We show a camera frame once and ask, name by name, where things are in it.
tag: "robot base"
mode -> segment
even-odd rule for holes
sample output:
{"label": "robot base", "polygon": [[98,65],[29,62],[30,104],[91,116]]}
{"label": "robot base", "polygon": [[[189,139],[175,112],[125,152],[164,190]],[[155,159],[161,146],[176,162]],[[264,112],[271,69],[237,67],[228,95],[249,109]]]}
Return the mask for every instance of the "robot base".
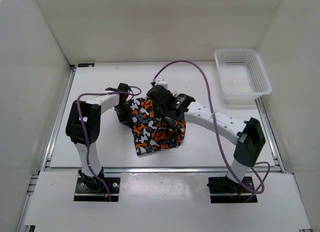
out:
{"label": "robot base", "polygon": [[[251,193],[242,188],[239,184],[224,177],[209,177],[207,186],[210,191],[211,204],[230,204],[230,203],[257,203],[257,196],[254,195],[250,200]],[[242,182],[252,190],[255,189],[252,177],[246,176]]]}
{"label": "robot base", "polygon": [[[119,177],[106,177],[103,178],[104,182],[108,185],[111,202],[118,202],[119,196],[113,194],[119,194],[120,190],[120,178]],[[105,196],[106,189],[103,187],[100,191],[90,189],[83,181],[81,177],[78,177],[73,201],[96,201],[96,202],[110,202],[109,198]]]}

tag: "white platform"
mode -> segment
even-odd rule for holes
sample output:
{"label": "white platform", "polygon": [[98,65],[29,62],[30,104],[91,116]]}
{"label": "white platform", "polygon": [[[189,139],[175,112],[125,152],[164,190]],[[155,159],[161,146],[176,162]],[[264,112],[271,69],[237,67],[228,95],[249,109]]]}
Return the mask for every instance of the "white platform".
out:
{"label": "white platform", "polygon": [[[79,94],[101,93],[108,87],[117,88],[119,83],[127,83],[140,87],[145,95],[151,88],[153,77],[165,64],[166,62],[96,63],[94,67],[77,68],[50,166],[81,167],[78,151],[65,133],[71,105]],[[249,120],[250,117],[260,119],[254,101],[253,106],[239,109],[228,107],[219,99],[221,89],[215,62],[198,62],[198,65],[208,78],[215,111],[243,120]],[[192,65],[171,65],[159,78],[168,81],[170,90],[185,93],[208,105],[203,77]],[[231,163],[235,146],[224,138],[221,140],[226,157]],[[103,167],[225,167],[215,134],[190,123],[186,126],[185,139],[180,147],[138,157],[131,129],[119,123],[113,109],[104,113],[101,118],[97,151]],[[274,166],[268,143],[265,144],[258,161],[267,161]]]}
{"label": "white platform", "polygon": [[121,174],[119,202],[73,201],[77,171],[41,172],[25,225],[35,232],[299,232],[310,229],[295,177],[272,173],[258,203],[211,204],[211,174]]}

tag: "cloth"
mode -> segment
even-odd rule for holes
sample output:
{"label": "cloth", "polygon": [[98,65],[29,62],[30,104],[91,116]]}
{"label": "cloth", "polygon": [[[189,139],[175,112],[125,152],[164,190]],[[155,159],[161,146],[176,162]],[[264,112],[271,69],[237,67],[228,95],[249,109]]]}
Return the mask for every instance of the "cloth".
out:
{"label": "cloth", "polygon": [[147,97],[128,101],[132,112],[132,134],[138,156],[175,148],[185,137],[186,121],[155,118],[152,101]]}

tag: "cable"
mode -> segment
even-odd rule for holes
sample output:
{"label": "cable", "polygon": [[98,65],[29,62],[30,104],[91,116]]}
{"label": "cable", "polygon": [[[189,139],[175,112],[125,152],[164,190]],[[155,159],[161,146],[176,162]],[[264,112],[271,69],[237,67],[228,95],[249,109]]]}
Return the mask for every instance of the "cable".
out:
{"label": "cable", "polygon": [[[267,178],[267,176],[268,176],[268,174],[269,174],[269,172],[270,172],[271,166],[270,166],[270,164],[269,164],[267,161],[258,162],[258,163],[256,163],[255,165],[262,165],[262,164],[266,164],[266,165],[268,166],[268,169],[267,169],[267,171],[266,171],[266,173],[265,173],[265,175],[264,175],[264,177],[263,177],[263,179],[262,179],[262,181],[265,182],[265,180],[266,180],[266,178]],[[250,197],[249,197],[244,203],[246,203],[246,202],[248,202],[249,200],[251,200],[251,198],[252,198],[253,196],[255,196],[255,195],[256,195],[255,193],[252,193],[252,194],[250,195]]]}
{"label": "cable", "polygon": [[231,166],[229,165],[228,161],[227,161],[227,158],[226,158],[226,155],[224,153],[224,150],[222,148],[222,144],[221,144],[221,140],[220,140],[220,135],[219,135],[219,130],[218,130],[218,125],[217,125],[217,119],[216,119],[216,115],[215,115],[215,111],[214,111],[214,107],[213,107],[213,103],[212,103],[212,99],[211,99],[211,92],[210,92],[210,87],[209,87],[209,83],[208,83],[208,80],[207,80],[207,77],[205,75],[205,73],[203,72],[203,70],[194,62],[192,61],[189,61],[189,60],[176,60],[176,61],[172,61],[168,64],[166,64],[162,69],[160,69],[160,71],[155,75],[155,77],[153,78],[153,80],[155,80],[158,75],[165,69],[167,68],[168,66],[172,65],[172,64],[176,64],[176,63],[188,63],[188,64],[191,64],[193,66],[195,66],[199,72],[202,74],[203,76],[203,79],[204,79],[204,82],[205,82],[205,85],[206,85],[206,90],[207,90],[207,94],[208,94],[208,100],[209,100],[209,107],[210,107],[210,110],[211,110],[211,114],[212,114],[212,118],[213,118],[213,124],[214,124],[214,129],[215,129],[215,135],[216,135],[216,140],[218,142],[218,146],[219,146],[219,150],[220,150],[220,153],[221,153],[221,156],[222,156],[222,159],[226,165],[226,167],[228,168],[228,170],[230,171],[230,173],[232,174],[232,176],[236,179],[236,181],[245,189],[247,190],[248,192],[252,193],[252,194],[262,194],[264,191],[265,191],[265,185],[264,185],[264,182],[263,180],[261,179],[261,177],[259,176],[259,174],[255,171],[255,170],[252,170],[255,175],[257,176],[258,180],[260,181],[260,185],[259,187],[261,187],[261,190],[258,191],[258,190],[253,190],[251,188],[249,188],[248,186],[246,186],[236,175],[236,173],[232,170]]}
{"label": "cable", "polygon": [[[141,90],[139,87],[137,87],[137,86],[129,86],[129,87],[130,87],[130,91],[131,91],[132,94],[134,93],[134,92],[132,91],[132,88],[139,90],[139,93],[138,93],[137,95],[140,95],[140,94],[142,93],[142,90]],[[135,97],[135,95],[132,95],[132,97],[131,97],[130,99],[128,99],[128,100],[130,101],[130,100],[132,100],[134,97]]]}
{"label": "cable", "polygon": [[116,92],[110,92],[110,93],[83,93],[83,94],[80,94],[78,96],[78,98],[76,99],[76,107],[78,109],[78,113],[79,113],[79,118],[80,118],[80,121],[81,121],[81,125],[82,125],[82,129],[83,129],[83,133],[84,133],[84,140],[85,140],[85,145],[86,145],[86,164],[89,168],[89,171],[91,172],[91,174],[98,180],[100,181],[103,186],[105,187],[106,191],[107,191],[107,194],[108,194],[108,197],[109,197],[109,201],[111,202],[111,194],[110,194],[110,190],[106,184],[106,182],[99,178],[95,172],[93,171],[93,169],[91,168],[91,165],[90,165],[90,161],[89,161],[89,153],[90,153],[90,143],[89,143],[89,138],[88,138],[88,133],[87,133],[87,128],[86,128],[86,124],[85,124],[85,121],[84,121],[84,117],[82,115],[82,112],[81,112],[81,106],[80,106],[80,99],[81,97],[83,96],[105,96],[105,95],[116,95],[116,94],[125,94],[125,95],[131,95],[131,96],[138,96],[141,94],[141,89],[136,87],[136,86],[132,86],[132,88],[136,88],[136,89],[139,89],[139,93],[137,94],[134,94],[134,93],[128,93],[128,92],[121,92],[121,91],[116,91]]}
{"label": "cable", "polygon": [[240,192],[236,195],[236,197],[239,197],[244,191],[244,188],[241,188]]}
{"label": "cable", "polygon": [[94,193],[99,193],[99,192],[101,192],[103,189],[105,189],[105,186],[103,186],[102,189],[100,189],[99,191],[95,191],[95,190],[92,190],[92,189],[91,189],[91,190],[92,190],[92,192],[94,192]]}

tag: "white plastic basket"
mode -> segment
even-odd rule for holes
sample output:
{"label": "white plastic basket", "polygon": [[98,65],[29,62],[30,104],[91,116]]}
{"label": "white plastic basket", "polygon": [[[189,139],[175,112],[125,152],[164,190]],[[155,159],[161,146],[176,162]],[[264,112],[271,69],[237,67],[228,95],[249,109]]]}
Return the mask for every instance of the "white plastic basket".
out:
{"label": "white plastic basket", "polygon": [[229,103],[246,104],[272,91],[259,54],[253,49],[218,49],[214,52],[216,67]]}

